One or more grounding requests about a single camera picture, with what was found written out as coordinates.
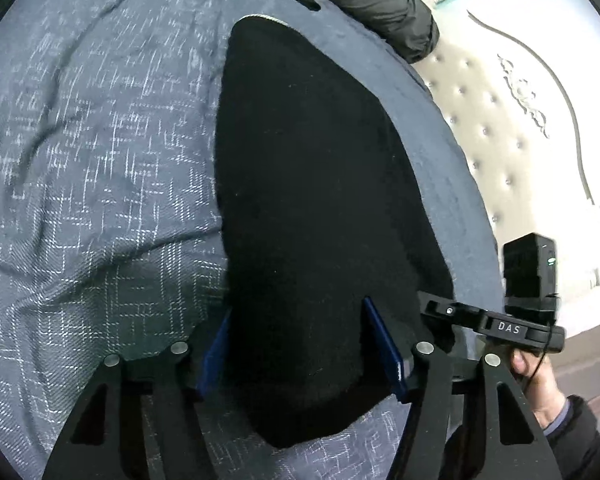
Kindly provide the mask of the dark jacket right forearm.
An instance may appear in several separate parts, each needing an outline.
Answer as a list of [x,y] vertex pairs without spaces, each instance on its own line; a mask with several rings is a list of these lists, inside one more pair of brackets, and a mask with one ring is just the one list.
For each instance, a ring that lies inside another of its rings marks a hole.
[[565,407],[543,434],[563,479],[600,479],[597,419],[580,396],[568,396]]

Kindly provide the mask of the person's right hand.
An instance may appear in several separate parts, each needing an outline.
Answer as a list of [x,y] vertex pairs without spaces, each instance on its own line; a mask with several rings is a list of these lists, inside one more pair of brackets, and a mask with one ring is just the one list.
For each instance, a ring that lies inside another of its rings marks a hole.
[[547,432],[559,425],[568,411],[568,400],[557,385],[550,358],[514,349],[509,364],[512,372],[522,378],[524,395],[540,427]]

